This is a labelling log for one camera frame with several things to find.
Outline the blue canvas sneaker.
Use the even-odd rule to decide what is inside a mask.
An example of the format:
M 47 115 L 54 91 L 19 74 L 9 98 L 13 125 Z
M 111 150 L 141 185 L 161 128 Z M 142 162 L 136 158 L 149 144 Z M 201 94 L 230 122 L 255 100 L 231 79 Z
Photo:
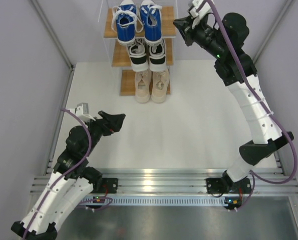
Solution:
M 120 45 L 131 45 L 136 39 L 136 33 L 140 33 L 143 28 L 133 0 L 123 0 L 112 8 L 111 29 L 117 34 Z
M 139 7 L 146 44 L 154 46 L 162 41 L 162 6 L 152 0 L 143 0 Z

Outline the black white sneaker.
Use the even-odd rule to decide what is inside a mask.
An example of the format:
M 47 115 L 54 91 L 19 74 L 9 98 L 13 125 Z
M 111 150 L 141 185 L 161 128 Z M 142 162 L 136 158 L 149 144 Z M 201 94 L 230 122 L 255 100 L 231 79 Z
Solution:
M 149 68 L 152 72 L 162 72 L 167 69 L 165 41 L 148 46 Z
M 134 72 L 142 72 L 149 68 L 146 46 L 142 38 L 137 38 L 127 47 L 127 53 L 131 62 L 131 68 Z

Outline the beige platform sneaker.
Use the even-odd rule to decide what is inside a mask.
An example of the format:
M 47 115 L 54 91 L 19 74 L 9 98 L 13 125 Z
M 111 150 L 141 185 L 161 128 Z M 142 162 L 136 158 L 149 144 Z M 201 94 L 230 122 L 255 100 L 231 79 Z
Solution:
M 135 73 L 135 99 L 143 104 L 150 99 L 150 84 L 152 80 L 152 72 L 150 69 Z
M 153 72 L 151 98 L 155 103 L 163 103 L 166 100 L 167 88 L 170 82 L 169 70 Z

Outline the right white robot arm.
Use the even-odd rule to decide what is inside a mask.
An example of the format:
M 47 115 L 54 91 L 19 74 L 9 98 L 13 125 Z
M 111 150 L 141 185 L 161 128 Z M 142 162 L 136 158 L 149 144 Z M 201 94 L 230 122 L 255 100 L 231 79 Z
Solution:
M 262 93 L 257 69 L 242 47 L 249 35 L 245 18 L 230 12 L 222 19 L 227 39 L 226 43 L 220 28 L 209 26 L 208 15 L 194 26 L 193 17 L 187 16 L 173 21 L 182 35 L 185 44 L 198 44 L 215 57 L 215 70 L 224 85 L 238 102 L 251 132 L 251 141 L 240 146 L 240 158 L 227 169 L 222 176 L 225 191 L 234 193 L 241 186 L 241 180 L 264 158 L 287 144 L 294 136 L 290 131 L 283 131 L 273 120 L 273 113 Z

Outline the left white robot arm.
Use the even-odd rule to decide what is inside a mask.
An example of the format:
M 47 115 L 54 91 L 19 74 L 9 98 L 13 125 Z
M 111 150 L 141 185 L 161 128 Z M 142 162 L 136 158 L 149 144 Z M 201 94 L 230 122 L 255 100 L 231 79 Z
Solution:
M 89 193 L 103 186 L 103 175 L 88 165 L 91 154 L 101 137 L 121 130 L 126 115 L 100 111 L 95 119 L 72 109 L 64 109 L 79 122 L 69 131 L 66 147 L 58 157 L 49 181 L 37 202 L 11 230 L 24 240 L 54 240 L 68 215 Z

